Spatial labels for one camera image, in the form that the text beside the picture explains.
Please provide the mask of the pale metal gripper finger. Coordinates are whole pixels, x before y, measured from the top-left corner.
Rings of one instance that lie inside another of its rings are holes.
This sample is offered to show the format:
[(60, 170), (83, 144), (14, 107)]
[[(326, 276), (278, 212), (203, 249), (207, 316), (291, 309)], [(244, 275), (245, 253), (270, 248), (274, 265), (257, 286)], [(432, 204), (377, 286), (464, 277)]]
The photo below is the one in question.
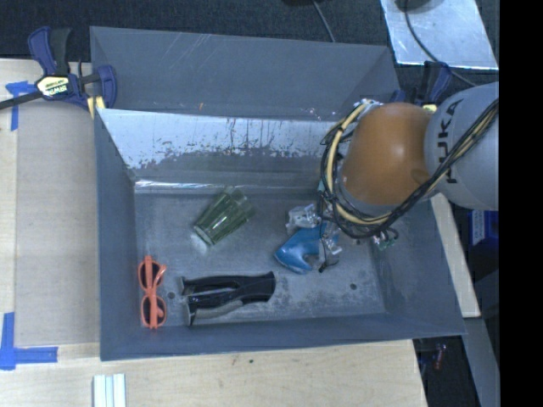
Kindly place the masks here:
[(296, 206), (288, 212), (286, 230), (295, 233), (299, 229), (311, 229), (320, 225), (320, 216), (314, 204)]
[(317, 254), (315, 267), (318, 270), (326, 270), (339, 262), (342, 248), (332, 239), (320, 239), (317, 241)]

